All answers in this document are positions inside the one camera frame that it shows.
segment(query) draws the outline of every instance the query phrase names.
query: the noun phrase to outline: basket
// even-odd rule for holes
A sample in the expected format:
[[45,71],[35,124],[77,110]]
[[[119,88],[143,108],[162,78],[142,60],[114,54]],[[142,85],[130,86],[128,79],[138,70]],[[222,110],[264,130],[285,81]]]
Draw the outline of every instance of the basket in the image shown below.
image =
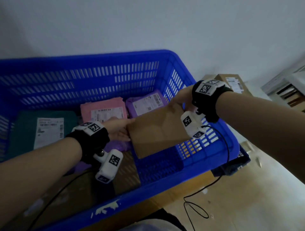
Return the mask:
[[[143,96],[159,89],[169,101],[179,89],[195,83],[180,58],[168,50],[80,55],[0,61],[0,155],[20,110],[73,110],[80,104],[113,97]],[[230,159],[239,144],[224,121],[210,124],[225,137]],[[78,230],[175,185],[214,169],[227,159],[222,138],[208,129],[205,136],[137,159],[141,187],[53,223],[43,230]],[[103,207],[106,214],[100,212]]]

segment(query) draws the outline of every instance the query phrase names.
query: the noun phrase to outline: black fabric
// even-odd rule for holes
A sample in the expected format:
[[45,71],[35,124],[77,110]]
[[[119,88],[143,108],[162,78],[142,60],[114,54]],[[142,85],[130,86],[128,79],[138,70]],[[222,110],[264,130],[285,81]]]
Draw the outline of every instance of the black fabric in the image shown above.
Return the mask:
[[219,116],[216,113],[216,102],[222,93],[232,90],[224,85],[222,87],[218,87],[212,95],[205,95],[199,92],[195,92],[201,82],[202,80],[198,81],[193,86],[192,104],[198,107],[198,111],[200,113],[206,115],[207,122],[216,123],[219,119]]
[[169,223],[178,227],[182,231],[186,231],[186,228],[180,223],[178,218],[175,217],[174,215],[166,212],[165,209],[163,209],[163,208],[159,209],[158,211],[156,211],[156,212],[154,212],[150,215],[148,215],[147,217],[144,217],[143,219],[141,219],[139,221],[149,220],[149,219],[160,219],[160,220],[168,221]]
[[94,160],[93,155],[95,153],[100,153],[110,141],[106,128],[102,128],[91,136],[86,134],[84,131],[75,130],[66,135],[66,137],[72,137],[79,142],[82,149],[81,161],[87,164],[91,164]]

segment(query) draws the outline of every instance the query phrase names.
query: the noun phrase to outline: hand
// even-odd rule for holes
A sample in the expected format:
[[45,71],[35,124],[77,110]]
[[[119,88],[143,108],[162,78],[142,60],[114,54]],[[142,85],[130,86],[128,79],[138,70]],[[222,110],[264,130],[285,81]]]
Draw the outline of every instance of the hand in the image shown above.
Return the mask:
[[110,140],[130,141],[126,125],[133,123],[133,119],[118,119],[117,117],[111,117],[109,120],[103,123],[104,127],[108,131]]
[[185,110],[186,111],[196,111],[197,107],[192,104],[192,89],[194,85],[188,86],[186,88],[181,89],[177,95],[171,99],[169,102],[169,106],[173,105],[174,103],[183,104],[185,103]]

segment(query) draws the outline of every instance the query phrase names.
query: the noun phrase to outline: wire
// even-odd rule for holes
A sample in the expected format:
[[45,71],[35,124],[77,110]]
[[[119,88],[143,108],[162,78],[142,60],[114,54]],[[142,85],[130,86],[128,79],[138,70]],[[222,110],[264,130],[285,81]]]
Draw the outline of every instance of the wire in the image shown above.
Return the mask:
[[47,203],[47,205],[43,208],[43,210],[40,211],[40,213],[37,215],[37,217],[33,220],[33,222],[31,223],[31,225],[29,226],[29,228],[27,229],[27,231],[30,231],[33,226],[36,224],[36,222],[38,221],[38,219],[41,217],[41,215],[43,214],[43,212],[47,209],[47,207],[52,204],[52,202],[59,196],[59,194],[61,194],[62,191],[64,191],[65,188],[67,188],[73,181],[75,181],[76,179],[78,179],[79,177],[81,177],[82,175],[85,175],[86,173],[92,172],[94,171],[93,169],[90,169],[86,172],[83,172],[82,174],[78,175],[77,177],[75,177],[74,179],[72,179],[69,183],[67,183],[61,190],[59,190],[59,192],[53,196],[53,198]]
[[[226,147],[227,147],[227,151],[228,151],[228,158],[227,158],[227,163],[228,163],[228,162],[229,162],[229,159],[230,159],[230,150],[229,150],[228,143],[226,142],[224,136],[223,136],[223,135],[220,133],[220,131],[218,131],[216,128],[213,128],[213,127],[211,127],[211,126],[209,126],[209,125],[202,126],[202,128],[204,128],[204,127],[209,127],[209,128],[211,128],[211,129],[214,129],[215,131],[217,131],[217,132],[219,133],[219,135],[221,136],[221,138],[224,140],[224,142],[225,142],[225,144],[226,144]],[[204,188],[200,189],[199,191],[197,191],[197,192],[195,192],[195,193],[193,193],[193,194],[191,194],[191,195],[185,196],[185,197],[183,198],[183,200],[184,200],[183,206],[184,206],[185,212],[186,212],[186,214],[187,214],[187,216],[188,216],[188,219],[190,220],[190,223],[191,223],[191,225],[192,225],[194,231],[195,231],[195,228],[194,228],[194,225],[193,225],[193,223],[192,223],[192,221],[191,221],[191,218],[190,218],[190,216],[189,216],[189,214],[188,214],[188,211],[186,210],[186,205],[188,204],[196,213],[198,213],[201,217],[203,217],[203,218],[205,218],[205,219],[208,219],[208,218],[209,218],[209,215],[208,215],[208,213],[207,213],[203,208],[201,208],[199,205],[197,205],[197,204],[195,204],[195,203],[193,203],[193,202],[190,202],[190,201],[186,201],[186,198],[192,197],[192,196],[196,195],[197,193],[200,193],[202,190],[205,190],[206,188],[212,186],[213,184],[215,184],[216,182],[218,182],[218,181],[221,179],[221,177],[222,177],[222,176],[218,177],[214,182],[212,182],[211,184],[205,186]],[[194,206],[200,208],[202,211],[204,211],[205,214],[206,214],[206,216],[200,214],[200,212],[198,212],[192,205],[194,205]]]

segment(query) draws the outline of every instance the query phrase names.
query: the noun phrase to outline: white label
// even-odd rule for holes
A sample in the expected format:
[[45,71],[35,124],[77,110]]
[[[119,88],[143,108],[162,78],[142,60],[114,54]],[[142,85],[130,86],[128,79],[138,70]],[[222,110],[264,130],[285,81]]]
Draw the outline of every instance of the white label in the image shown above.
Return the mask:
[[61,140],[63,133],[63,118],[37,118],[34,149]]
[[135,101],[132,104],[138,116],[163,106],[163,102],[158,93]]
[[113,116],[117,117],[118,119],[123,119],[123,107],[106,108],[91,111],[91,120],[99,121],[101,123],[109,120]]
[[235,77],[226,77],[228,84],[231,86],[232,90],[237,93],[242,93],[244,89],[240,81]]

